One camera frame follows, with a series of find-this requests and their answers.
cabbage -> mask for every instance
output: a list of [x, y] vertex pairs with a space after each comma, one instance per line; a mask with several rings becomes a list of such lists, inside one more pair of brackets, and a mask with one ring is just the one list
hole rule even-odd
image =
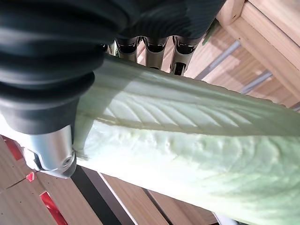
[[77, 163], [256, 225], [300, 223], [300, 115], [113, 57], [75, 122]]

silver metal cylinder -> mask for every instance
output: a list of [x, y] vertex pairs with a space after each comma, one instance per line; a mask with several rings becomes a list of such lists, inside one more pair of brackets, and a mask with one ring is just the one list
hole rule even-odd
[[143, 39], [146, 46], [146, 66], [161, 69], [168, 37], [159, 39], [144, 37]]
[[188, 68], [201, 38], [189, 39], [184, 37], [174, 37], [173, 40], [174, 51], [170, 64], [170, 73], [174, 75], [183, 75]]
[[71, 126], [58, 131], [29, 135], [13, 130], [0, 114], [0, 134], [17, 141], [23, 147], [26, 164], [34, 170], [56, 177], [68, 178], [76, 167], [72, 149]]
[[122, 52], [119, 52], [119, 55], [120, 55], [121, 59], [125, 59], [125, 60], [136, 62], [136, 50], [134, 52], [132, 52], [132, 53], [122, 53]]

wooden frame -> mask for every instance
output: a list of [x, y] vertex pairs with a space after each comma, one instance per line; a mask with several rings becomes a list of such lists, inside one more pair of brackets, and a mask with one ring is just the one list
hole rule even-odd
[[[294, 0], [225, 3], [223, 28], [300, 100], [300, 6]], [[228, 20], [232, 15], [240, 15]]]

wooden slat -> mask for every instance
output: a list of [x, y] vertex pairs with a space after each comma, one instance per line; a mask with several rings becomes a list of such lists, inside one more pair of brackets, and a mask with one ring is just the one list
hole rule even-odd
[[249, 0], [300, 46], [300, 2], [298, 0]]
[[300, 71], [286, 57], [241, 17], [224, 28], [300, 99]]
[[172, 61], [173, 51], [174, 51], [173, 40], [172, 40], [172, 37], [169, 37], [167, 44], [165, 46], [164, 60], [163, 60], [162, 66], [161, 66], [161, 70], [163, 70], [167, 73], [170, 72], [170, 64]]
[[227, 0], [217, 15], [219, 22], [223, 25], [233, 23], [240, 16], [244, 2], [245, 0]]
[[38, 179], [34, 179], [30, 182], [30, 185], [33, 187], [33, 189], [38, 193], [39, 195], [46, 192], [44, 186], [39, 182]]
[[17, 165], [18, 167], [20, 168], [20, 170], [22, 171], [23, 174], [25, 175], [28, 175], [29, 173], [32, 172], [32, 169], [30, 169], [27, 164], [26, 164], [26, 161], [24, 158], [21, 158], [19, 160], [17, 160]]
[[217, 219], [211, 211], [179, 200], [176, 200], [176, 203], [179, 205], [181, 210], [185, 212], [185, 214], [190, 218], [190, 220], [194, 222], [195, 225], [198, 224], [197, 222], [200, 220], [200, 217], [209, 225], [217, 223]]
[[187, 207], [183, 204], [184, 202], [154, 191], [149, 192], [173, 225], [210, 225], [210, 223], [205, 221], [202, 215], [197, 211], [196, 206], [190, 205], [191, 207], [186, 210]]
[[24, 178], [25, 175], [18, 167], [14, 156], [0, 136], [0, 193]]
[[0, 194], [0, 224], [56, 225], [57, 223], [39, 195], [24, 179]]
[[239, 91], [266, 68], [246, 49], [238, 48], [203, 80], [227, 89]]
[[41, 172], [36, 176], [69, 225], [102, 225], [71, 179], [55, 178]]
[[146, 49], [146, 46], [145, 46], [144, 42], [141, 41], [136, 50], [136, 62], [141, 65], [144, 65], [144, 66], [146, 65], [145, 49]]
[[278, 26], [250, 2], [245, 3], [241, 17], [267, 39], [270, 44], [279, 50], [298, 70], [300, 70], [300, 47]]
[[138, 225], [168, 225], [141, 187], [103, 174]]
[[289, 92], [275, 77], [270, 77], [248, 93], [256, 98], [266, 98], [274, 103], [291, 107], [298, 102], [297, 98]]

wooden surface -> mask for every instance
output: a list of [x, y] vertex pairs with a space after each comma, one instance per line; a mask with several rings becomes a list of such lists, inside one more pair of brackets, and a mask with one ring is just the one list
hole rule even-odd
[[240, 47], [203, 80], [230, 90], [239, 91], [265, 70], [266, 68], [246, 49]]
[[221, 26], [218, 27], [204, 46], [201, 43], [198, 45], [184, 76], [195, 78], [233, 43], [234, 38]]
[[25, 178], [16, 160], [0, 136], [0, 193]]
[[18, 167], [20, 168], [20, 170], [22, 171], [22, 173], [24, 175], [28, 175], [29, 173], [32, 172], [32, 169], [30, 169], [27, 164], [26, 164], [26, 161], [24, 158], [21, 158], [19, 160], [17, 160], [16, 164], [18, 165]]
[[103, 174], [138, 225], [168, 225], [141, 187]]
[[245, 0], [227, 0], [217, 15], [217, 20], [223, 25], [233, 23], [241, 13]]
[[299, 0], [249, 0], [300, 46]]
[[102, 225], [71, 179], [55, 178], [41, 172], [36, 176], [69, 225]]
[[1, 225], [56, 225], [38, 193], [26, 179], [0, 194]]
[[300, 71], [286, 57], [241, 17], [224, 28], [300, 99]]
[[279, 50], [298, 70], [300, 70], [300, 47], [278, 26], [250, 2], [245, 3], [241, 17], [268, 40], [271, 45]]
[[282, 86], [275, 77], [271, 77], [264, 81], [251, 90], [248, 95], [257, 98], [266, 98], [274, 103], [285, 105], [288, 108], [298, 102], [297, 98]]
[[211, 225], [217, 222], [210, 211], [149, 191], [173, 225]]

